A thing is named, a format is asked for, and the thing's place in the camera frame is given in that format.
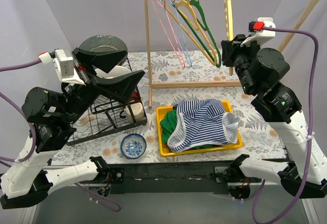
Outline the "green tank top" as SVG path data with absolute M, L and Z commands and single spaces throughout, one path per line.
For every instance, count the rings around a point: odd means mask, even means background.
M 173 109 L 160 121 L 161 140 L 172 152 L 217 147 L 217 137 L 209 138 L 204 125 L 206 115 L 199 109 Z

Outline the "light blue wire hanger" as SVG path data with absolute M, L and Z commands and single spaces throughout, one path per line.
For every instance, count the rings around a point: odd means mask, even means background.
M 179 25 L 180 32 L 181 32 L 181 36 L 182 36 L 182 39 L 183 39 L 183 42 L 184 42 L 184 47 L 182 47 L 182 44 L 180 43 L 180 41 L 179 41 L 179 39 L 178 39 L 178 37 L 177 37 L 175 31 L 174 31 L 174 28 L 172 27 L 172 24 L 171 24 L 170 18 L 169 18 L 169 16 L 168 16 L 168 13 L 171 13 L 171 12 L 170 12 L 170 11 L 167 9 L 167 7 L 166 7 L 166 0 L 162 0 L 162 1 L 163 1 L 163 3 L 162 3 L 162 4 L 163 4 L 163 8 L 165 9 L 165 13 L 166 13 L 166 15 L 167 15 L 167 19 L 168 19 L 169 25 L 170 25 L 170 27 L 171 27 L 171 31 L 172 31 L 172 33 L 173 33 L 174 39 L 175 39 L 176 43 L 179 45 L 179 47 L 178 47 L 177 49 L 178 49 L 178 51 L 180 52 L 180 54 L 181 54 L 181 53 L 184 54 L 184 58 L 185 58 L 185 60 L 187 61 L 187 63 L 189 64 L 189 66 L 192 67 L 191 56 L 190 56 L 190 53 L 189 53 L 189 51 L 188 51 L 188 49 L 187 49 L 187 45 L 186 45 L 186 41 L 185 41 L 185 37 L 184 37 L 184 33 L 183 33 L 182 25 L 181 25 L 181 23 L 180 23 L 180 21 L 179 21 L 179 13 L 178 13 L 178 10 L 177 10 L 176 0 L 173 0 L 173 1 L 170 1 L 170 0 L 169 0 L 169 2 L 171 3 L 171 5 L 172 5 L 172 6 L 174 7 L 174 9 L 175 9 L 175 12 L 176 12 L 175 14 L 176 14 L 177 17 L 175 17 L 173 14 L 171 14 L 171 16 L 175 19 L 175 21 L 176 21 L 176 22 L 178 23 L 178 25 Z

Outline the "wooden yellow curved hanger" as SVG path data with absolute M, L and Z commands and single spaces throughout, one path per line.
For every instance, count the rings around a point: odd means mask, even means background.
M 232 16 L 232 2 L 231 0 L 223 0 L 224 2 L 224 15 L 227 40 L 233 39 L 233 16 Z

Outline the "navy white striped tank top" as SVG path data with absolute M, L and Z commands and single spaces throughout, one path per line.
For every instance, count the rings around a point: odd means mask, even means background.
M 241 119 L 227 112 L 217 99 L 184 100 L 176 107 L 177 125 L 167 145 L 183 152 L 206 145 L 225 146 L 238 141 Z

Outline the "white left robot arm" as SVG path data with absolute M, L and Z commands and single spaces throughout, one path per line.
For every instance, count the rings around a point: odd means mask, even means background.
M 98 96 L 124 105 L 130 100 L 144 71 L 113 78 L 97 75 L 99 70 L 109 73 L 127 56 L 124 49 L 97 53 L 80 48 L 72 52 L 56 49 L 39 54 L 39 63 L 54 65 L 63 87 L 61 92 L 35 87 L 18 109 L 28 122 L 30 132 L 23 150 L 1 175 L 3 209 L 35 206 L 54 191 L 83 181 L 109 184 L 122 181 L 118 174 L 123 173 L 123 169 L 110 169 L 100 156 L 63 169 L 45 170 L 45 166 L 68 142 L 75 132 L 73 125 Z

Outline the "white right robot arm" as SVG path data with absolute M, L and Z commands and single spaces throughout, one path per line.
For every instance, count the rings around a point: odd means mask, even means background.
M 246 38 L 239 34 L 233 40 L 221 42 L 222 63 L 235 69 L 244 93 L 255 97 L 252 106 L 277 132 L 290 162 L 274 163 L 242 154 L 217 173 L 217 177 L 227 182 L 261 178 L 280 184 L 295 196 L 305 170 L 309 126 L 294 91 L 280 82 L 290 69 L 282 53 L 273 48 L 261 48 L 257 41 L 243 44 Z

